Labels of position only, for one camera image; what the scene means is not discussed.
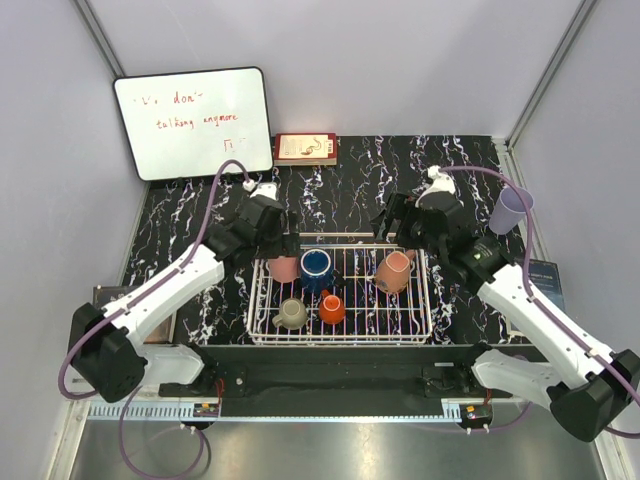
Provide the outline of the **lavender plastic cup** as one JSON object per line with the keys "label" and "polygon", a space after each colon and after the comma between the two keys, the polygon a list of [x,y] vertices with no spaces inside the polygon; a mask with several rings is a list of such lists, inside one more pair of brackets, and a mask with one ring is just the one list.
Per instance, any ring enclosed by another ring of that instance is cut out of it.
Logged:
{"label": "lavender plastic cup", "polygon": [[504,187],[489,219],[489,229],[505,235],[525,218],[526,210],[534,207],[533,196],[523,188]]}

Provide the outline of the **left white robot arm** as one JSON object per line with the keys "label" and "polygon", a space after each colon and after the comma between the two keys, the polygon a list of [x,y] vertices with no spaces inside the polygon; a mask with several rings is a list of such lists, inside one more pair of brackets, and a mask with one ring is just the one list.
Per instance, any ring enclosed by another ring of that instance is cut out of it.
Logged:
{"label": "left white robot arm", "polygon": [[207,234],[149,281],[97,308],[73,315],[71,366],[108,403],[147,385],[189,394],[213,392],[219,363],[197,345],[150,344],[150,334],[202,291],[221,283],[256,258],[293,256],[300,247],[298,215],[262,194],[247,199],[235,218]]}

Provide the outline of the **blue ceramic mug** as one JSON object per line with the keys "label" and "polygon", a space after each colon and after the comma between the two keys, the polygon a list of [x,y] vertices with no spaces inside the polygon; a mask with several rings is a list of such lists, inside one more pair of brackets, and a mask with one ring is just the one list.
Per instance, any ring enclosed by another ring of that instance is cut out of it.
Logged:
{"label": "blue ceramic mug", "polygon": [[306,250],[300,258],[299,267],[301,285],[307,292],[320,294],[333,282],[333,261],[323,249]]}

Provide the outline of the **pink plastic cup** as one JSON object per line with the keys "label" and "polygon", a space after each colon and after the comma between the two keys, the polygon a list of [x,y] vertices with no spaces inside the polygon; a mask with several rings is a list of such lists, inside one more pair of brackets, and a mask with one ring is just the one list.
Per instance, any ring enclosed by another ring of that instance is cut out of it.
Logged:
{"label": "pink plastic cup", "polygon": [[279,256],[267,262],[271,277],[279,283],[292,283],[299,276],[297,257]]}

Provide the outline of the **salmon speckled ceramic mug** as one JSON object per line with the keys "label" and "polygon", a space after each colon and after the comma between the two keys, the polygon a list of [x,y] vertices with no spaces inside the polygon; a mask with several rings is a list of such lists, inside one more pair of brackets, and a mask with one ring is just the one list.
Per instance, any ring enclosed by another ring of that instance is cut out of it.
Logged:
{"label": "salmon speckled ceramic mug", "polygon": [[374,276],[376,287],[386,294],[402,292],[409,283],[415,250],[393,251],[378,265]]}

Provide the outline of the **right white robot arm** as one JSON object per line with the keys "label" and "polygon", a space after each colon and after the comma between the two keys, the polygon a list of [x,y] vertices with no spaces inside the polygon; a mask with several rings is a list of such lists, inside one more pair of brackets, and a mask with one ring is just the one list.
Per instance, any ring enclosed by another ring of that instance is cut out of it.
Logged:
{"label": "right white robot arm", "polygon": [[591,442],[638,399],[639,357],[614,352],[576,325],[545,297],[493,236],[477,236],[454,194],[419,198],[393,193],[371,221],[377,239],[396,232],[396,243],[427,250],[457,283],[514,322],[546,359],[534,365],[490,347],[476,347],[454,371],[466,396],[497,389],[551,412],[565,431]]}

